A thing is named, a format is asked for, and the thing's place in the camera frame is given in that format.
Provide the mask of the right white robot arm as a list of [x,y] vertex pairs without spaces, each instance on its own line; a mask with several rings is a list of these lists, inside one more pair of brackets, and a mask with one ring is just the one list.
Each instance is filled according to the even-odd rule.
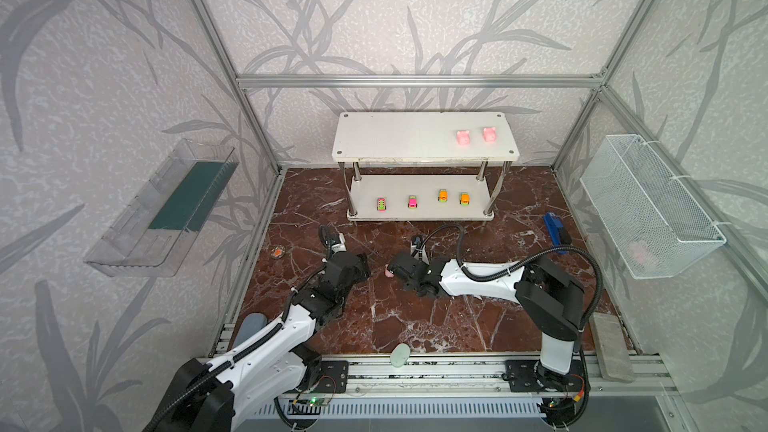
[[[424,257],[433,236],[448,229],[458,231],[453,258]],[[525,391],[569,389],[574,355],[581,353],[581,338],[596,311],[604,291],[604,276],[597,260],[571,244],[555,245],[505,264],[470,263],[463,260],[465,228],[444,224],[411,249],[398,253],[386,266],[386,275],[399,279],[406,290],[421,297],[476,296],[516,303],[541,333],[540,356],[520,379]],[[592,298],[585,300],[585,288],[550,256],[572,253],[591,267],[595,279]]]

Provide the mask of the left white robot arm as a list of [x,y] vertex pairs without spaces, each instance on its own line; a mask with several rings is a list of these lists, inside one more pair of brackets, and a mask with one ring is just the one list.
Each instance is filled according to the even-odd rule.
[[371,272],[364,254],[336,251],[289,298],[282,314],[229,352],[191,359],[174,375],[146,431],[233,431],[265,403],[316,380],[320,355],[305,343],[343,314]]

